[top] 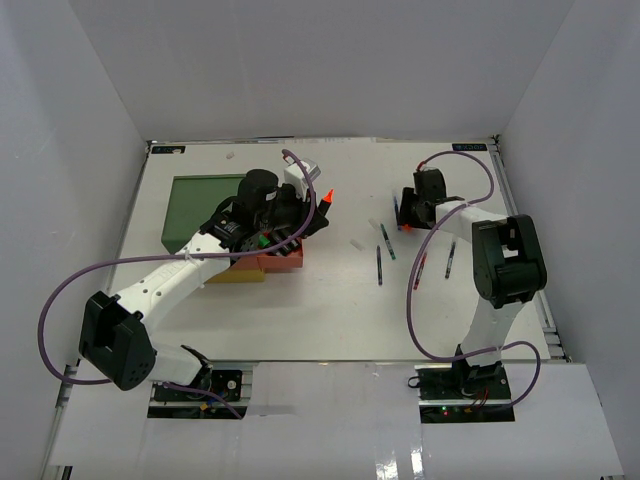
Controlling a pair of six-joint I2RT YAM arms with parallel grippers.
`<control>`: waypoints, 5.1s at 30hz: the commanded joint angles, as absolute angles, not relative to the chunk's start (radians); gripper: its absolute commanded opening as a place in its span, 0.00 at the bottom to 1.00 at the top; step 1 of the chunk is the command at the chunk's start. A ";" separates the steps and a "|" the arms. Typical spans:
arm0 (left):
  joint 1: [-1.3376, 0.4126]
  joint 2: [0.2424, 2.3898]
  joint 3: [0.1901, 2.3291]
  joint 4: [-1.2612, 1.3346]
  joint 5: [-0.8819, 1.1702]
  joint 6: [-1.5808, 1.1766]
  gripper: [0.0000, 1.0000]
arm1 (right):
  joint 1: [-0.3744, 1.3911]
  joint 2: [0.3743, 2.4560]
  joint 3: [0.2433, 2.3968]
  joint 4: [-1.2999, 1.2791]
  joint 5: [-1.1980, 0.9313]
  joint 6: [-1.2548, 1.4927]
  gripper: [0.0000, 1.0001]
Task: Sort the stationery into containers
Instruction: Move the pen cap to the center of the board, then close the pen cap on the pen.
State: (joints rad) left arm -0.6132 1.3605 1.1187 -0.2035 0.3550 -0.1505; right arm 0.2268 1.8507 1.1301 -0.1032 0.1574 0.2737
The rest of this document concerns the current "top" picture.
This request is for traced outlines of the red drawer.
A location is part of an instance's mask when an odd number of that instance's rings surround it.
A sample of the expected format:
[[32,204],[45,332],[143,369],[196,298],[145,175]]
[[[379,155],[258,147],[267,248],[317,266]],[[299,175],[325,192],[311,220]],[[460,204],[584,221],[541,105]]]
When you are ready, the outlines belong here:
[[255,257],[257,267],[266,273],[284,273],[301,269],[304,265],[304,250],[301,240],[294,240],[285,247]]

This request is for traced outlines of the green drawer cabinet box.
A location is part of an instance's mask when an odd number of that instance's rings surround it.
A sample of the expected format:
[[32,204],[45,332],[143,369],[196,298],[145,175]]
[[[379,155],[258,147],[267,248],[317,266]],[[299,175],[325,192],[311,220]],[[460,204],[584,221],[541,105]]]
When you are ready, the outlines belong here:
[[[161,243],[168,253],[178,252],[214,213],[218,205],[237,193],[243,174],[176,176],[173,178],[165,214]],[[231,264],[208,283],[259,283],[266,273],[257,257]]]

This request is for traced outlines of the orange highlighter black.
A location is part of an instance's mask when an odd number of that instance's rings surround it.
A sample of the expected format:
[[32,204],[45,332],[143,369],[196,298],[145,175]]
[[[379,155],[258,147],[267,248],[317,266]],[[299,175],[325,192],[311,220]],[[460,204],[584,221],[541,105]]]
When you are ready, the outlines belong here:
[[334,190],[331,189],[319,202],[317,211],[325,216],[333,203]]

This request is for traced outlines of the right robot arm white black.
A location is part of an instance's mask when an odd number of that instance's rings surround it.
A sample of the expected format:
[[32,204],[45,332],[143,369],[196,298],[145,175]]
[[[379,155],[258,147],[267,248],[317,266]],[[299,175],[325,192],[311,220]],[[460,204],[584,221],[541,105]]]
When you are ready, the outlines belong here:
[[485,211],[476,201],[449,196],[444,176],[435,168],[413,173],[414,186],[402,192],[399,220],[427,232],[424,255],[441,229],[471,245],[472,277],[479,295],[474,317],[451,358],[453,390],[472,399],[496,380],[501,352],[517,315],[547,283],[547,270],[532,218]]

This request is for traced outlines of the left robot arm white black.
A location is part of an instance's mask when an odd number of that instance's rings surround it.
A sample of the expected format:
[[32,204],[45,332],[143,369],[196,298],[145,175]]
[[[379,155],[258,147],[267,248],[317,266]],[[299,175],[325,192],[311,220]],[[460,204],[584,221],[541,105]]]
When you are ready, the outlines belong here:
[[239,260],[256,250],[286,258],[327,227],[331,201],[314,202],[308,187],[319,174],[309,160],[288,165],[283,181],[268,170],[248,171],[174,260],[112,296],[98,292],[87,301],[80,354],[123,391],[144,381],[172,382],[188,398],[205,396],[212,378],[206,358],[187,346],[153,343],[151,334],[181,301]]

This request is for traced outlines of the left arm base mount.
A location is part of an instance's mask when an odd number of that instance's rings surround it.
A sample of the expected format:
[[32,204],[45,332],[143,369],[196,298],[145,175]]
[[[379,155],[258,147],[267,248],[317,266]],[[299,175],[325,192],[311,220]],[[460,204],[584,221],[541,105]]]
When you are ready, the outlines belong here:
[[151,419],[181,420],[239,420],[247,412],[251,397],[253,374],[250,370],[213,370],[198,389],[212,392],[225,400],[236,416],[222,402],[210,395],[193,394],[168,389],[155,384],[152,389],[147,417]]

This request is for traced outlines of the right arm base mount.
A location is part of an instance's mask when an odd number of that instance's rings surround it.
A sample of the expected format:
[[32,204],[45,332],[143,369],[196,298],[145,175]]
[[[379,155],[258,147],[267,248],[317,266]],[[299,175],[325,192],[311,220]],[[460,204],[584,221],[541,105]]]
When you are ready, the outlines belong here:
[[505,368],[494,376],[464,381],[450,365],[422,366],[407,380],[418,395],[423,425],[515,421]]

